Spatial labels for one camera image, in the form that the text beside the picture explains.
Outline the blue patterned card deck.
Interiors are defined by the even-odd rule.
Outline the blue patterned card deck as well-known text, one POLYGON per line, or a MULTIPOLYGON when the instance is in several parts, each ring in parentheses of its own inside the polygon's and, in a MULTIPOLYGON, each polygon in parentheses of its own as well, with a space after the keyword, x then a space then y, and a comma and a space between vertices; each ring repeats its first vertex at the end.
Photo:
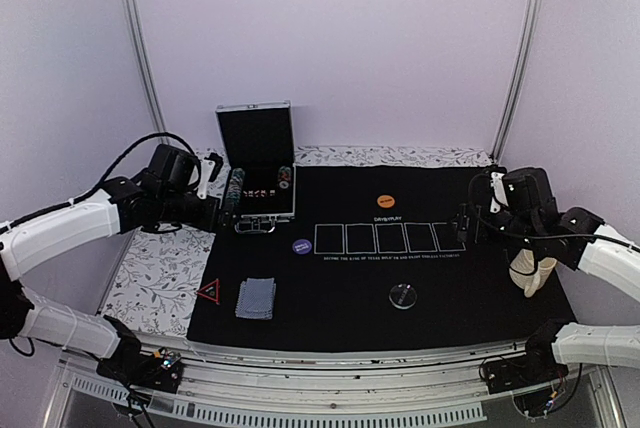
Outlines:
POLYGON ((250 320, 271 320, 276 295, 274 278, 248 278, 241 282, 235 316, 250 320))

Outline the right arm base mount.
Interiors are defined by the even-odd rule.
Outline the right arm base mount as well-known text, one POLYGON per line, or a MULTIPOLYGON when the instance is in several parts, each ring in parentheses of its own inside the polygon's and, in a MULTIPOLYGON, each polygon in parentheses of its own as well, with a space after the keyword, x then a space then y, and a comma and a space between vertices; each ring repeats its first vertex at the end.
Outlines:
POLYGON ((479 377, 489 393, 503 393, 563 380, 569 374, 569 369, 554 358, 551 345, 556 338, 555 334, 533 335, 525 343, 523 354, 483 361, 479 366, 479 377))

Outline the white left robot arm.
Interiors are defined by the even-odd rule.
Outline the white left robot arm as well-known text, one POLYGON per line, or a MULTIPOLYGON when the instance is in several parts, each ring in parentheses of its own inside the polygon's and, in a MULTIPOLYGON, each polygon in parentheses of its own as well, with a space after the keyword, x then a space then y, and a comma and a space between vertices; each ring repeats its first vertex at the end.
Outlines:
POLYGON ((214 231, 220 201, 209 184, 216 153, 155 148, 131 177, 109 167, 87 192, 1 226, 1 337, 38 340, 108 359, 128 382, 148 374, 138 340, 95 310, 112 273, 119 236, 192 227, 214 231))

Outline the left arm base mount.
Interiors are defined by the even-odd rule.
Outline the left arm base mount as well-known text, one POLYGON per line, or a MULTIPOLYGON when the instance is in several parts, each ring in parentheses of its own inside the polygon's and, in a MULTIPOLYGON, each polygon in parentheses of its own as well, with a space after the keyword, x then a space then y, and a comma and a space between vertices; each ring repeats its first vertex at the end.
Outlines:
POLYGON ((178 351, 161 347, 150 354, 141 351, 137 339, 121 340, 109 358, 98 361, 96 373, 125 387, 144 387, 176 394, 184 365, 178 351))

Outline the orange big blind button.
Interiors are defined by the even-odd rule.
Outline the orange big blind button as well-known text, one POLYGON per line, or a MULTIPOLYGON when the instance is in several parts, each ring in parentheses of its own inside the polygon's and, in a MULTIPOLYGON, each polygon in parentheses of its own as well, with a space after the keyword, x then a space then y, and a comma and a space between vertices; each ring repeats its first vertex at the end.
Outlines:
POLYGON ((396 200, 392 195, 382 194, 377 197, 377 205, 383 209, 390 209, 395 206, 396 200))

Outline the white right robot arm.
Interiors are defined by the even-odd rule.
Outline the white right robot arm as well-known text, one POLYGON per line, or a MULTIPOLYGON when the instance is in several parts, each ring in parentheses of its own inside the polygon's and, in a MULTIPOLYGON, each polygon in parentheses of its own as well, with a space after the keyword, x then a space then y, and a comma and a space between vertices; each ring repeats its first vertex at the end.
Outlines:
POLYGON ((462 243, 505 249, 513 283, 540 293, 557 269, 576 320, 552 315, 526 341, 517 375, 537 384, 569 364, 639 366, 639 244, 580 206, 560 210, 546 171, 490 166, 469 181, 454 221, 462 243))

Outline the purple small blind button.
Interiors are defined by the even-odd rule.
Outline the purple small blind button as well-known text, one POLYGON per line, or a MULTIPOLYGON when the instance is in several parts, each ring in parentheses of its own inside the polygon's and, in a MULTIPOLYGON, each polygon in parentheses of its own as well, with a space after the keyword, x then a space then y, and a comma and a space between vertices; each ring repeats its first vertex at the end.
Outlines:
POLYGON ((313 244, 308 239, 298 239, 292 244, 292 251, 298 255, 306 255, 313 250, 313 244))

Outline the clear dealer button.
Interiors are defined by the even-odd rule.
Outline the clear dealer button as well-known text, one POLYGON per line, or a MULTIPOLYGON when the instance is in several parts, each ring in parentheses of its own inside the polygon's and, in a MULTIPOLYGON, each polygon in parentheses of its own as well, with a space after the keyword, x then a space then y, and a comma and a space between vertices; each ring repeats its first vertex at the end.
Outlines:
POLYGON ((416 304, 417 299, 417 291, 408 283, 394 285, 389 291, 389 301, 396 309, 408 310, 416 304))

